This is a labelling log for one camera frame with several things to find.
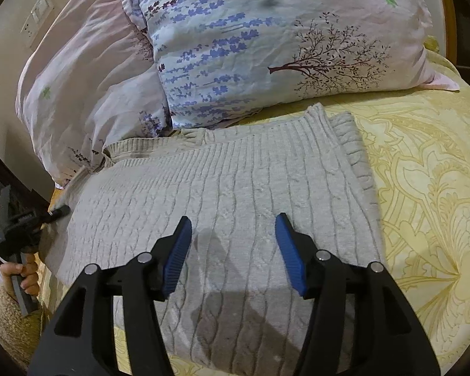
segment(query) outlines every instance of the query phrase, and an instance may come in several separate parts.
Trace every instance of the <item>pillow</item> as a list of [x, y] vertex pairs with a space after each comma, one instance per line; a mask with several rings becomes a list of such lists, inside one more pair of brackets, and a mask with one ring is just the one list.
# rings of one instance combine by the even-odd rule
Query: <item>pillow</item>
[[[174, 128], [309, 97], [408, 89], [436, 77], [423, 48], [431, 24], [423, 0], [138, 3]], [[124, 5], [130, 13], [136, 2]]]
[[58, 185], [99, 167], [105, 146], [171, 127], [151, 44], [120, 0], [66, 5], [24, 67], [16, 113]]

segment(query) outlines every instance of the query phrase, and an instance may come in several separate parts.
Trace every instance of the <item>brown wooden edge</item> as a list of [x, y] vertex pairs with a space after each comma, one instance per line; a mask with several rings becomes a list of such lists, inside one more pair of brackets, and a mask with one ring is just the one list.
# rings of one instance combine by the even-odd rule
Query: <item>brown wooden edge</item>
[[457, 61], [457, 25], [453, 0], [442, 0], [444, 21], [446, 23], [446, 58], [456, 66]]

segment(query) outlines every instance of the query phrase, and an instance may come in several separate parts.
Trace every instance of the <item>yellow blanket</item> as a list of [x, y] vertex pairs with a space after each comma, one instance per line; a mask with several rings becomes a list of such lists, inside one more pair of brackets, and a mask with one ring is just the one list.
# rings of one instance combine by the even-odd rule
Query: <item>yellow blanket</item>
[[[470, 86], [445, 58], [428, 55], [460, 92], [322, 97], [269, 107], [240, 124], [293, 117], [317, 101], [330, 115], [354, 114], [378, 188], [390, 272], [446, 372], [470, 343]], [[66, 289], [45, 269], [41, 288], [52, 311]], [[115, 335], [119, 366], [130, 373], [125, 335]], [[171, 362], [178, 376], [225, 374], [177, 357]]]

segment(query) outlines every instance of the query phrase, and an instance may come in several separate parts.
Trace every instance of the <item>beige fluffy sleeve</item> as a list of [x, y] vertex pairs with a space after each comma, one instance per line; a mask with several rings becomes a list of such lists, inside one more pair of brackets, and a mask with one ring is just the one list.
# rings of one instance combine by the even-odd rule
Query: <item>beige fluffy sleeve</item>
[[23, 318], [18, 303], [0, 287], [0, 344], [23, 369], [39, 343], [40, 322], [41, 310]]

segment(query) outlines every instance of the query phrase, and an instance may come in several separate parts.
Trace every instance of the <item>metal rivet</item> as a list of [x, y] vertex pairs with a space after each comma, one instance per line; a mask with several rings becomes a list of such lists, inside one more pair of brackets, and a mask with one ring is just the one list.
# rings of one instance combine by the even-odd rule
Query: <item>metal rivet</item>
[[317, 258], [323, 262], [331, 258], [331, 253], [329, 253], [327, 250], [319, 250], [315, 256], [317, 256]]
[[98, 265], [97, 264], [90, 264], [84, 268], [84, 273], [85, 274], [94, 274], [96, 271], [98, 271]]
[[139, 263], [148, 263], [151, 260], [151, 254], [148, 252], [141, 253], [138, 256]]
[[371, 270], [374, 271], [375, 273], [381, 273], [385, 268], [381, 263], [374, 262], [371, 263]]

